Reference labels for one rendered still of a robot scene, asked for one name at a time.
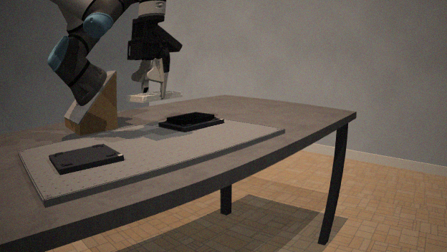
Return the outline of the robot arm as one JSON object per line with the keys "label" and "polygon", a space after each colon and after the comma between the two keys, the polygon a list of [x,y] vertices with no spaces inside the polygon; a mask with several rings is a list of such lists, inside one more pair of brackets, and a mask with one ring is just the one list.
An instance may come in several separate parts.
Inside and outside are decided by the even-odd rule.
{"label": "robot arm", "polygon": [[[165,15],[166,0],[50,0],[58,5],[69,36],[63,36],[48,57],[48,65],[72,90],[80,106],[86,105],[103,86],[107,73],[86,56],[125,10],[139,2],[138,17]],[[68,11],[68,12],[67,12]],[[87,33],[86,33],[87,32]],[[182,44],[159,25],[154,30],[165,37],[169,52]]]}

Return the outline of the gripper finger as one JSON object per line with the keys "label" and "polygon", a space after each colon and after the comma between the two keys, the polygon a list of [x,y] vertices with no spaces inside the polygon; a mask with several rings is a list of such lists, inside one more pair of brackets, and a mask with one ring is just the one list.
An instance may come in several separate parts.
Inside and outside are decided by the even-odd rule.
{"label": "gripper finger", "polygon": [[132,81],[141,82],[142,93],[148,91],[149,79],[147,73],[152,69],[152,62],[150,59],[142,59],[139,69],[131,76]]}
{"label": "gripper finger", "polygon": [[168,45],[163,45],[159,59],[152,61],[152,69],[147,73],[147,78],[153,82],[160,83],[160,92],[162,99],[165,98],[165,91],[170,71],[170,53]]}

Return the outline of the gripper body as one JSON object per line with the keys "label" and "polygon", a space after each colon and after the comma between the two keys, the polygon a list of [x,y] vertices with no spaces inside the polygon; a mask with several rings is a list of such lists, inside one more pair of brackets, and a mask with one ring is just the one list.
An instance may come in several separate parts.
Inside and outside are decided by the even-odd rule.
{"label": "gripper body", "polygon": [[152,15],[133,19],[132,39],[128,41],[129,60],[159,59],[163,45],[166,45],[167,41],[165,37],[159,37],[154,30],[164,18],[162,15]]}

